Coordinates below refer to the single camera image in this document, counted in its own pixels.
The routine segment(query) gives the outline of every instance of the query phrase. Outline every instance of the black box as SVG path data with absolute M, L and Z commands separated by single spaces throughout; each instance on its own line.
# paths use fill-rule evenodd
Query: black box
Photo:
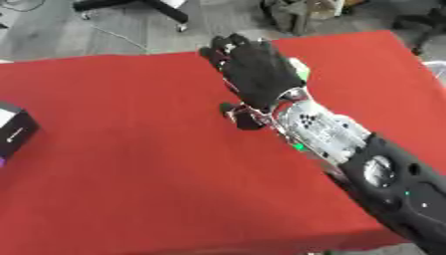
M 25 110 L 0 102 L 0 167 L 38 128 Z

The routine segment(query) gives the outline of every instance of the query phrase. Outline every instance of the white label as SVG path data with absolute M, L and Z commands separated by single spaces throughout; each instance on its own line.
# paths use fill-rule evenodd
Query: white label
M 11 121 L 11 119 L 15 116 L 16 114 L 0 109 L 0 128 L 2 128 L 6 123 L 8 123 L 9 121 Z

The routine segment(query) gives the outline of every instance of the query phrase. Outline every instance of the white cable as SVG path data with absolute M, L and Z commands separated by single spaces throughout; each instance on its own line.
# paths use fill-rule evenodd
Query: white cable
M 124 39 L 124 40 L 128 41 L 129 43 L 131 43 L 131 44 L 137 46 L 137 48 L 141 49 L 141 50 L 144 52 L 144 54 L 146 54 L 146 55 L 150 54 L 150 51 L 147 49 L 147 47 L 145 47 L 145 46 L 143 46 L 143 45 L 140 45 L 140 44 L 138 44 L 138 43 L 133 42 L 133 40 L 131 40 L 129 37 L 126 37 L 126 36 L 123 36 L 123 35 L 114 33 L 114 32 L 112 32 L 112 31 L 108 31 L 108 30 L 102 29 L 102 28 L 96 26 L 95 24 L 90 24 L 90 25 L 91 25 L 94 29 L 98 29 L 99 31 L 101 31 L 101 32 L 103 32 L 103 33 L 106 33 L 106 34 L 109 34 L 109 35 L 113 35 L 113 36 L 115 36 L 115 37 L 118 37 L 118 38 L 121 38 L 121 39 Z

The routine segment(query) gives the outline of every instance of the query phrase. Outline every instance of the table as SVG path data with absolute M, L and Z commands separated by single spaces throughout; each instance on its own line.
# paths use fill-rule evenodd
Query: table
M 390 32 L 275 44 L 313 68 L 319 102 L 446 171 L 446 95 Z M 234 98 L 196 53 L 3 64 L 0 80 L 42 126 L 0 171 L 2 255 L 403 241 L 273 133 L 223 120 Z

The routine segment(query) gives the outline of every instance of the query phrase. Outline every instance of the green led light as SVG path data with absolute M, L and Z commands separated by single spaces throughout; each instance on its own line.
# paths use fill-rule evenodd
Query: green led light
M 293 145 L 293 147 L 294 147 L 296 150 L 299 150 L 299 151 L 305 151 L 305 150 L 306 150 L 306 149 L 305 149 L 305 146 L 304 146 L 303 144 L 301 144 L 301 143 L 296 143 L 296 144 Z

